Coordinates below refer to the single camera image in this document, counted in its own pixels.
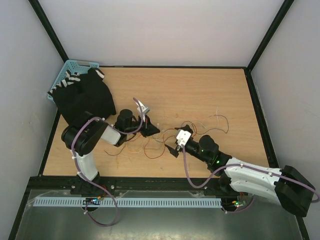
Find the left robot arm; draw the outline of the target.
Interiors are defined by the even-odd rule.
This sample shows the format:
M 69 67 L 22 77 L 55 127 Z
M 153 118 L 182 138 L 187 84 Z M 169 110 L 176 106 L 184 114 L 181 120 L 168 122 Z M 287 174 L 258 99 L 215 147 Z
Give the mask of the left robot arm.
M 62 132 L 61 140 L 71 151 L 75 160 L 77 174 L 83 179 L 82 188 L 89 194 L 96 193 L 100 188 L 100 181 L 96 179 L 99 172 L 94 161 L 93 150 L 99 140 L 119 147 L 127 142 L 127 134 L 140 133 L 143 137 L 150 137 L 160 133 L 151 123 L 148 115 L 136 118 L 129 109 L 123 109 L 117 116 L 115 125 L 109 125 L 102 119 L 84 112 Z

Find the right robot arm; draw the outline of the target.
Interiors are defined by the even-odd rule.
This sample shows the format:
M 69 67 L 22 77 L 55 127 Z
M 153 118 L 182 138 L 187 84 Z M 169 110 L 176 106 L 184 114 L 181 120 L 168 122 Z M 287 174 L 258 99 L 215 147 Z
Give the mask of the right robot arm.
M 233 191 L 261 197 L 282 206 L 287 212 L 304 218 L 310 205 L 320 201 L 315 187 L 294 167 L 263 167 L 240 160 L 219 149 L 209 136 L 195 141 L 189 125 L 177 128 L 175 147 L 168 146 L 170 154 L 185 158 L 191 155 L 207 165 L 211 176 L 219 177 L 219 190 L 229 195 Z

